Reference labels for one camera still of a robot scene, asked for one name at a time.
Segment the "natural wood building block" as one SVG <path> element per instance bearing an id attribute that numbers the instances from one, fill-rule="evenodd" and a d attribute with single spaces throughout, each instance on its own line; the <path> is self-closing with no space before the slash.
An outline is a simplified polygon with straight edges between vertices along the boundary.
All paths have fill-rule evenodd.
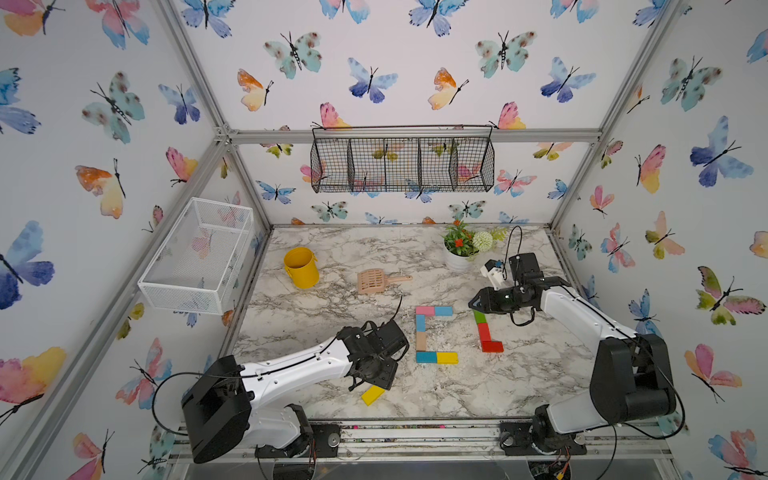
<path id="1" fill-rule="evenodd" d="M 427 350 L 427 334 L 425 331 L 419 331 L 416 333 L 416 350 L 418 352 L 424 352 Z"/>

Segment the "teal building block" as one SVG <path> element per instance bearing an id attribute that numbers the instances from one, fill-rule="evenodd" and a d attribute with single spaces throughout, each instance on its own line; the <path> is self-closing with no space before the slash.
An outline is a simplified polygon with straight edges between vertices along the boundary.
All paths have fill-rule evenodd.
<path id="1" fill-rule="evenodd" d="M 416 362 L 419 364 L 436 364 L 438 362 L 438 353 L 434 351 L 417 351 Z"/>

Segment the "red building block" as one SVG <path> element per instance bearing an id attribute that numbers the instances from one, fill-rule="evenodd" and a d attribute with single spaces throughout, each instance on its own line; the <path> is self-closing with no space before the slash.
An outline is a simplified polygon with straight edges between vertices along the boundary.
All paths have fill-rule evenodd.
<path id="1" fill-rule="evenodd" d="M 503 353 L 504 346 L 500 341 L 482 341 L 481 350 L 484 353 Z"/>
<path id="2" fill-rule="evenodd" d="M 480 338 L 480 342 L 482 344 L 485 344 L 487 342 L 492 341 L 492 337 L 490 334 L 490 329 L 487 323 L 478 323 L 477 324 L 478 334 Z"/>

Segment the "pink building block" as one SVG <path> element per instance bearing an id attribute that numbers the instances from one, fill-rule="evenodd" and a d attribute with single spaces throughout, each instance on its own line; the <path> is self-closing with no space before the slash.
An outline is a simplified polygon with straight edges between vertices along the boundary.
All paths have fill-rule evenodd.
<path id="1" fill-rule="evenodd" d="M 431 306 L 417 306 L 415 308 L 415 313 L 425 317 L 432 317 L 436 315 L 435 308 Z"/>

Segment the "light blue building block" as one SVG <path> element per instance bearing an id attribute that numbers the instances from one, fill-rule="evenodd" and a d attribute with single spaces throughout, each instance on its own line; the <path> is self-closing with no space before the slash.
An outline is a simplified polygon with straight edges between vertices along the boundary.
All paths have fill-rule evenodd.
<path id="1" fill-rule="evenodd" d="M 416 321 L 416 331 L 417 332 L 426 332 L 426 316 L 422 314 L 417 314 L 415 316 Z"/>

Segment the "small yellow building block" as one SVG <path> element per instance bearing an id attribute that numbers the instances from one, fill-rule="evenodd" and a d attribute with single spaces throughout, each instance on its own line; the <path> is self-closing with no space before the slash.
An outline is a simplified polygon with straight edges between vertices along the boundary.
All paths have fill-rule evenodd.
<path id="1" fill-rule="evenodd" d="M 459 363 L 457 352 L 437 352 L 436 363 L 441 365 L 455 365 Z"/>

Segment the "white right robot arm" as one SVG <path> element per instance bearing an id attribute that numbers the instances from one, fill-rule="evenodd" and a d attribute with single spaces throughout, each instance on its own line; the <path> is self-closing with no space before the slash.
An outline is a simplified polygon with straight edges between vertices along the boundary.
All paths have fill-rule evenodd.
<path id="1" fill-rule="evenodd" d="M 668 348 L 656 334 L 637 333 L 609 318 L 559 276 L 547 276 L 533 253 L 516 254 L 504 267 L 488 260 L 480 272 L 490 285 L 469 301 L 483 314 L 529 310 L 559 321 L 593 354 L 589 388 L 536 410 L 532 433 L 540 440 L 666 416 L 678 409 Z"/>

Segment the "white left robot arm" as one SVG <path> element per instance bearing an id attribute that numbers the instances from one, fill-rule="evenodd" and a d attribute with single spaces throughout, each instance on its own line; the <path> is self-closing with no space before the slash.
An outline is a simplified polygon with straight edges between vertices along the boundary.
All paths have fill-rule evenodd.
<path id="1" fill-rule="evenodd" d="M 320 344 L 268 361 L 221 357 L 181 401 L 196 464 L 216 460 L 252 440 L 268 456 L 291 458 L 314 444 L 303 408 L 290 402 L 306 387 L 349 377 L 354 386 L 391 388 L 409 342 L 395 320 L 344 327 Z"/>

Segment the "yellow long building block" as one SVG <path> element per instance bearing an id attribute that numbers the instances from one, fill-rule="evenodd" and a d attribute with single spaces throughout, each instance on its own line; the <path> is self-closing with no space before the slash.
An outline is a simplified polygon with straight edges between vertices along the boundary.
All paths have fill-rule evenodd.
<path id="1" fill-rule="evenodd" d="M 366 406 L 371 406 L 376 400 L 378 400 L 384 393 L 386 392 L 385 389 L 378 387 L 378 386 L 371 386 L 368 390 L 366 390 L 362 396 L 361 400 Z"/>

